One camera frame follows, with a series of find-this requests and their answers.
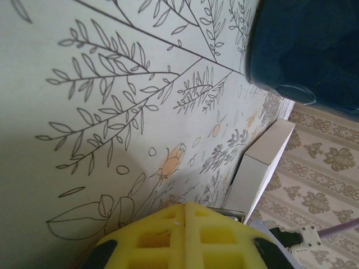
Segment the line drawing of leaves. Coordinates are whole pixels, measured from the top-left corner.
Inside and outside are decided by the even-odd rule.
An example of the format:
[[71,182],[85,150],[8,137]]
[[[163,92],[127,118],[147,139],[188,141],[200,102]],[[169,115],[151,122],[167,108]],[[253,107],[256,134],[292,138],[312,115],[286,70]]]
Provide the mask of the line drawing of leaves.
[[58,69],[52,69],[52,71],[60,78],[64,79],[64,80],[70,80],[70,78],[68,77],[68,75],[61,71],[61,70],[58,70]]
[[178,90],[179,94],[182,94],[181,99],[177,101],[177,105],[173,109],[178,109],[177,113],[181,111],[186,114],[188,110],[193,111],[195,105],[197,107],[200,104],[205,104],[202,108],[202,111],[207,113],[208,110],[215,108],[215,104],[219,103],[220,97],[223,95],[224,83],[227,80],[227,77],[231,74],[227,74],[223,79],[221,79],[217,84],[213,85],[213,69],[211,74],[209,73],[208,67],[203,72],[203,75],[200,72],[194,72],[192,81],[185,81],[185,89]]
[[[83,38],[82,34],[77,35],[77,36],[79,39]],[[45,136],[45,135],[36,136],[37,139],[43,140],[43,141],[54,141],[54,140],[60,141],[60,140],[64,139],[64,137],[68,137],[68,136],[77,134],[76,138],[78,139],[78,142],[80,142],[80,140],[79,140],[80,134],[81,134],[81,139],[83,139],[82,135],[84,136],[86,133],[91,132],[92,128],[94,128],[96,126],[102,127],[100,133],[104,137],[104,140],[102,140],[101,137],[99,137],[97,135],[98,131],[96,131],[94,129],[94,132],[95,132],[94,138],[95,139],[92,139],[92,138],[86,139],[87,143],[91,144],[94,148],[91,149],[90,152],[88,152],[88,153],[78,154],[78,151],[81,150],[81,148],[83,147],[82,145],[84,143],[82,143],[82,141],[81,141],[81,144],[75,144],[73,147],[73,156],[71,156],[71,158],[70,158],[71,162],[68,164],[58,165],[57,166],[58,169],[71,168],[72,174],[73,174],[79,167],[79,164],[82,163],[85,160],[85,158],[88,158],[89,159],[88,175],[90,175],[93,172],[94,166],[95,166],[95,152],[98,149],[100,149],[101,147],[103,147],[104,145],[106,145],[107,143],[113,144],[114,142],[118,142],[119,144],[124,145],[125,150],[128,150],[132,133],[136,129],[138,129],[141,132],[141,134],[143,134],[144,123],[145,123],[144,108],[147,108],[149,111],[152,111],[152,112],[158,110],[158,106],[156,106],[154,104],[148,104],[148,101],[151,98],[154,98],[155,96],[157,96],[158,99],[162,98],[161,104],[163,104],[172,92],[174,81],[177,80],[179,77],[181,77],[185,72],[187,72],[191,67],[193,67],[196,63],[198,63],[201,60],[201,58],[200,58],[197,61],[193,62],[193,64],[190,65],[181,74],[171,72],[171,68],[168,68],[167,66],[166,66],[166,71],[150,72],[147,69],[150,66],[150,62],[148,60],[146,60],[145,50],[142,47],[142,45],[138,42],[132,43],[131,52],[127,52],[128,47],[127,47],[125,41],[121,37],[118,37],[118,40],[119,40],[118,41],[119,42],[118,49],[120,50],[120,48],[121,48],[121,50],[124,50],[124,52],[113,51],[111,48],[107,48],[107,47],[104,47],[103,45],[92,43],[90,40],[85,40],[85,39],[82,39],[82,40],[70,39],[70,42],[73,44],[81,43],[81,44],[89,45],[91,47],[90,50],[92,50],[93,47],[97,47],[98,49],[110,52],[110,55],[114,55],[114,54],[118,53],[119,55],[121,55],[121,57],[125,57],[127,60],[131,61],[135,67],[139,66],[139,68],[136,69],[135,73],[133,71],[129,71],[130,73],[123,74],[123,75],[122,74],[106,75],[106,76],[100,75],[100,74],[98,74],[98,71],[95,68],[95,64],[91,60],[91,58],[87,54],[82,53],[81,55],[84,60],[84,63],[90,68],[90,70],[95,74],[95,76],[84,77],[82,74],[80,62],[75,57],[71,57],[72,65],[76,71],[76,74],[79,76],[79,78],[75,78],[75,79],[71,78],[69,80],[69,82],[56,80],[56,81],[54,81],[54,84],[57,85],[57,84],[61,84],[61,83],[71,83],[71,87],[73,89],[75,89],[74,84],[78,81],[79,82],[78,91],[86,92],[86,95],[85,95],[85,101],[86,101],[89,98],[89,96],[93,90],[95,81],[97,81],[96,85],[101,85],[101,87],[99,87],[100,93],[101,93],[101,95],[104,96],[104,98],[106,98],[106,96],[109,96],[109,91],[111,90],[111,87],[113,86],[113,81],[114,81],[115,77],[125,77],[127,79],[127,81],[128,81],[129,76],[148,75],[148,77],[151,78],[157,73],[169,74],[172,77],[163,79],[163,81],[166,83],[166,85],[164,85],[164,86],[147,87],[146,90],[143,90],[143,93],[146,93],[146,95],[143,98],[141,98],[141,100],[135,100],[135,98],[133,96],[133,94],[136,94],[135,85],[133,85],[132,83],[129,82],[128,86],[130,88],[130,91],[125,91],[126,93],[124,93],[124,95],[126,98],[129,99],[130,103],[133,104],[132,106],[123,108],[122,104],[119,102],[118,98],[115,95],[111,95],[112,101],[114,104],[114,108],[109,108],[109,107],[99,108],[99,111],[105,115],[104,118],[102,118],[102,116],[100,117],[96,113],[90,114],[87,111],[86,111],[87,112],[86,113],[86,112],[84,112],[85,111],[84,109],[78,110],[78,112],[80,113],[83,120],[86,121],[87,124],[91,123],[92,125],[88,124],[87,127],[84,127],[84,128],[74,131],[69,126],[59,123],[59,125],[55,125],[55,127],[53,127],[54,129],[56,129],[56,128],[59,129],[59,130],[57,130],[57,131],[61,132],[61,134],[59,136],[53,136],[53,137]],[[107,57],[107,56],[105,56],[106,54],[103,54],[102,52],[99,52],[99,54],[103,55],[104,57]],[[140,62],[136,62],[136,60],[134,59],[135,54],[139,55],[139,58],[141,59]],[[116,59],[117,59],[117,57],[112,57],[112,56],[110,57],[110,61],[116,61]],[[121,115],[123,113],[126,115],[126,121],[118,122],[118,120],[116,120],[116,117],[118,117],[119,115]],[[109,130],[114,130],[114,133],[110,134],[108,132]],[[122,137],[121,137],[122,136],[121,132],[123,132],[123,131],[127,131],[124,139],[122,139]]]
[[91,60],[91,58],[89,56],[87,56],[85,53],[82,53],[82,58],[84,59],[87,66],[91,69],[91,71],[94,72],[96,75],[99,75],[96,71],[95,65],[94,65],[93,61]]
[[62,123],[57,123],[57,122],[49,122],[49,125],[54,128],[56,131],[59,131],[61,133],[72,133],[72,129]]
[[174,29],[174,30],[172,31],[171,35],[179,34],[179,33],[182,32],[187,26],[188,26],[188,24],[177,27],[176,29]]
[[80,34],[82,36],[82,38],[84,38],[85,40],[89,40],[89,34],[88,31],[86,29],[86,26],[79,20],[75,20],[77,23],[77,27],[79,27],[80,30]]
[[107,47],[110,48],[110,41],[108,40],[108,37],[106,36],[104,30],[101,28],[101,26],[93,19],[91,19],[91,22],[93,23],[93,25],[96,28],[97,33],[99,34],[103,44]]
[[[98,211],[99,202],[90,202],[84,205],[76,206],[54,218],[46,221],[49,231],[55,237],[65,240],[83,240],[91,238],[98,232],[102,231],[108,220],[108,217],[103,217]],[[74,229],[69,228],[69,223],[75,224],[84,222],[88,224],[91,222],[91,229],[85,234],[75,235]]]
[[145,183],[145,181],[146,181],[146,175],[144,173],[140,174],[139,177],[134,182],[134,185],[130,189],[128,196],[134,196],[139,191],[141,186]]
[[95,155],[94,155],[94,153],[92,153],[90,163],[89,163],[89,175],[91,175],[92,171],[94,170],[94,167],[95,167]]
[[83,108],[77,108],[78,113],[80,113],[81,117],[84,119],[84,121],[89,124],[89,125],[93,125],[94,124],[94,120],[91,116],[91,114],[89,112],[87,112],[85,109]]
[[63,146],[63,144],[64,144],[65,141],[66,141],[66,138],[67,138],[67,137],[65,136],[64,138],[62,138],[62,139],[57,143],[57,145],[56,145],[54,151],[58,151],[58,150]]
[[209,169],[216,171],[224,162],[224,165],[232,162],[236,157],[241,146],[246,145],[248,139],[248,131],[243,130],[242,134],[239,134],[238,129],[235,129],[235,133],[231,135],[231,138],[227,141],[228,147],[223,149],[223,144],[217,145],[211,156],[208,157],[203,165],[201,173],[206,173]]
[[151,2],[152,0],[145,0],[143,4],[140,6],[137,13],[141,13],[143,10],[145,10],[149,6],[149,4],[151,4]]
[[106,68],[111,73],[116,74],[116,72],[114,71],[113,65],[104,55],[99,53],[99,59],[100,59],[100,62],[102,63],[102,65],[104,66],[104,68]]
[[117,110],[118,110],[119,112],[122,112],[123,109],[122,109],[122,105],[121,105],[120,101],[119,101],[119,100],[117,99],[117,97],[114,96],[114,95],[111,95],[111,97],[112,97],[113,103],[114,103],[115,107],[117,108]]
[[75,194],[75,193],[77,193],[77,192],[82,191],[82,190],[85,189],[85,188],[86,188],[86,187],[77,187],[77,188],[74,188],[74,189],[70,189],[69,191],[60,194],[60,195],[58,196],[58,198],[62,198],[62,197],[66,197],[66,196]]
[[30,16],[27,14],[26,9],[22,5],[20,0],[11,0],[12,7],[15,9],[16,13],[26,22],[32,24]]
[[234,25],[230,25],[230,30],[236,30],[235,44],[238,46],[237,50],[240,53],[240,71],[241,65],[246,51],[248,50],[249,37],[252,29],[251,24],[253,21],[252,9],[249,8],[249,0],[239,0],[238,7],[234,9],[234,0],[229,1],[229,14],[231,15],[231,22],[234,21]]
[[163,23],[166,21],[167,16],[169,14],[169,12],[171,11],[171,9],[167,9],[161,16],[160,18],[157,20],[157,22],[153,25],[153,27],[159,27],[161,25],[163,25]]
[[134,97],[128,91],[123,91],[123,94],[131,103],[136,104]]
[[211,42],[207,41],[207,43],[215,61],[217,61],[216,56],[220,56],[221,54],[216,50],[216,48],[220,48],[224,45],[223,42],[217,41],[217,38],[223,31],[225,20],[226,20],[224,19],[223,21],[219,21],[223,9],[223,1],[221,2],[220,5],[218,5],[217,0],[208,0],[208,6],[209,8],[208,7],[204,8],[204,11],[208,16],[208,18],[202,17],[200,18],[200,22],[206,26],[212,25],[212,31],[206,29],[206,35],[208,39],[211,40]]
[[75,57],[72,57],[72,64],[73,64],[73,67],[74,67],[74,69],[75,69],[76,74],[77,74],[80,78],[82,78],[81,68],[80,68],[80,65],[79,65],[78,60],[77,60]]
[[123,53],[125,54],[125,56],[130,56],[130,51],[128,50],[128,46],[126,45],[125,41],[123,41],[122,37],[119,35],[118,32],[116,32],[117,34],[117,39],[118,39],[118,42],[119,42],[119,45],[123,51]]
[[128,150],[128,145],[130,144],[131,140],[131,125],[128,125],[128,131],[125,139],[125,150]]
[[110,148],[108,149],[108,153],[107,153],[107,167],[110,167],[112,160],[112,153],[113,153],[113,140],[111,140]]
[[71,156],[75,156],[76,153],[79,151],[81,144],[82,144],[82,138],[84,136],[84,132],[81,132],[79,137],[76,139],[76,142],[73,146]]

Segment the floral pattern floor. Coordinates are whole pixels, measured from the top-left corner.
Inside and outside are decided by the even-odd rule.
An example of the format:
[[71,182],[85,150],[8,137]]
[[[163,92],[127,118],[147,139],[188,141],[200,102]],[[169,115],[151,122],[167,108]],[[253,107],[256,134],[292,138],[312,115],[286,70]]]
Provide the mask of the floral pattern floor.
[[[301,105],[287,148],[251,219],[325,229],[359,217],[359,124]],[[359,229],[299,254],[305,268],[359,268]]]

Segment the wallpaper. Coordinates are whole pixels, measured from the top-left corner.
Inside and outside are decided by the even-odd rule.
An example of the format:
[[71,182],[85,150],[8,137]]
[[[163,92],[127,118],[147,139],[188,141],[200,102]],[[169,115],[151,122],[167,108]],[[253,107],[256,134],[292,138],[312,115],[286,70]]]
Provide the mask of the wallpaper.
[[222,204],[293,105],[245,79],[256,5],[0,1],[0,267],[67,268],[161,208]]
[[[359,124],[295,105],[296,124],[252,218],[325,229],[359,217]],[[299,253],[305,268],[359,268],[359,229]]]

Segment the yellow foam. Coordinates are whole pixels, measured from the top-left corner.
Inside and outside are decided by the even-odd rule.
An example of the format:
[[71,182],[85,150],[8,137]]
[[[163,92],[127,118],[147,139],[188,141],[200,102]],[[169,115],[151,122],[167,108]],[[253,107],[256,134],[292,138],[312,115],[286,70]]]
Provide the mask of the yellow foam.
[[271,239],[195,203],[174,205],[105,236],[105,269],[265,269],[253,239]]

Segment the white box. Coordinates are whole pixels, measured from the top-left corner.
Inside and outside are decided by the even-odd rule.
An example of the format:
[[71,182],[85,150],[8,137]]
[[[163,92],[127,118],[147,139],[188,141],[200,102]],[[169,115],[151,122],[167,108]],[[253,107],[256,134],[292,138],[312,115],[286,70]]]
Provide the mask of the white box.
[[246,214],[244,223],[268,185],[294,127],[294,123],[278,119],[243,156],[228,189],[224,208],[243,211]]

